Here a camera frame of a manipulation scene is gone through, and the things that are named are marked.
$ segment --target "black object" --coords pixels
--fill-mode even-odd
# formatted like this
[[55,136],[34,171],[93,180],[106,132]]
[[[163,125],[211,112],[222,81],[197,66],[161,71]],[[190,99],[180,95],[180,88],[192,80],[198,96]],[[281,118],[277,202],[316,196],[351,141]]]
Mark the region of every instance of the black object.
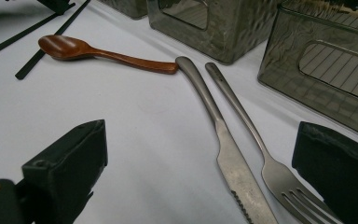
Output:
[[[74,7],[75,3],[71,4],[67,9]],[[43,26],[44,24],[48,23],[49,21],[53,20],[54,18],[60,16],[59,13],[54,13],[51,16],[45,18],[44,20],[38,22],[37,24],[27,28],[26,30],[21,31],[20,33],[13,35],[11,38],[5,40],[4,42],[0,43],[0,50],[4,49],[5,47],[13,44],[14,42],[18,41],[19,39],[25,37],[26,35],[30,34],[32,31],[36,30],[37,28]]]
[[[90,0],[87,0],[77,11],[66,21],[62,27],[55,33],[55,35],[62,35],[62,33],[69,27],[69,25],[76,19],[76,17],[80,14],[80,12],[87,6]],[[43,50],[38,50],[37,53],[26,63],[22,69],[16,74],[16,78],[18,80],[23,80],[28,73],[34,68],[34,66],[39,62],[39,60],[45,55]]]
[[293,168],[344,223],[358,224],[358,143],[326,127],[301,122]]
[[55,13],[62,15],[66,10],[68,10],[71,5],[69,5],[70,0],[37,0],[41,4],[53,10]]
[[104,120],[75,127],[22,165],[20,183],[0,179],[0,224],[69,224],[107,165]]

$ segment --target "spoon handle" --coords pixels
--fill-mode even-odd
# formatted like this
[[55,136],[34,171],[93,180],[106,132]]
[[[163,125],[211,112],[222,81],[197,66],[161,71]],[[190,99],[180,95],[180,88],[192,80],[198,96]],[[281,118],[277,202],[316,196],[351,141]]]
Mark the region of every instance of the spoon handle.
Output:
[[178,70],[177,63],[156,62],[156,61],[149,61],[145,59],[133,58],[131,56],[114,53],[103,49],[93,49],[92,54],[94,56],[117,60],[126,65],[141,68],[151,72],[174,74]]

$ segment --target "knife handle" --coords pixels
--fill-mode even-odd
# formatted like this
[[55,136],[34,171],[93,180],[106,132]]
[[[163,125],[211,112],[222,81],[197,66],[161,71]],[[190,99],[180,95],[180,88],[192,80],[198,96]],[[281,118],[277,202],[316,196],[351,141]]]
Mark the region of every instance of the knife handle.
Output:
[[202,79],[202,76],[196,65],[193,64],[193,62],[191,62],[191,60],[187,57],[178,57],[175,61],[179,65],[179,68],[187,75],[187,77],[193,83],[203,103],[205,103],[213,122],[223,120],[223,116],[220,113],[220,110],[217,107],[216,102],[214,101],[211,93],[209,92],[205,81]]

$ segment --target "fork handle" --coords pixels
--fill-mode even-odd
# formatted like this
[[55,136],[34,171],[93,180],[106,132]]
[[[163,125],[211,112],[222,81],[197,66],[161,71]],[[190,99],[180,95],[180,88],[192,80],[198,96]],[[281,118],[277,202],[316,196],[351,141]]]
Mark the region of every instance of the fork handle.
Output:
[[246,127],[252,133],[255,141],[257,142],[261,152],[263,153],[264,160],[272,159],[269,151],[266,148],[266,145],[263,142],[260,134],[258,133],[255,125],[252,123],[252,120],[249,118],[248,114],[246,113],[245,109],[242,107],[240,101],[238,100],[237,96],[235,95],[234,91],[228,85],[228,82],[223,77],[223,74],[220,72],[219,68],[214,63],[206,63],[205,68],[208,71],[209,75],[213,78],[214,82],[220,88],[220,90],[225,94],[231,105],[237,111],[237,113],[242,118],[242,121],[245,123]]

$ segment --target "fork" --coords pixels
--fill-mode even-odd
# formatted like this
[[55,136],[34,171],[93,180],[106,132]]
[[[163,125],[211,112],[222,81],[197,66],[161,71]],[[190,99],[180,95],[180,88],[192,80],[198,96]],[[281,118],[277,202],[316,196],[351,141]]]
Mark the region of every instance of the fork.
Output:
[[275,198],[302,223],[341,223],[325,203],[299,182],[287,166],[272,158],[260,134],[217,66],[214,63],[206,63],[205,68],[240,115],[261,149],[264,157],[262,176]]

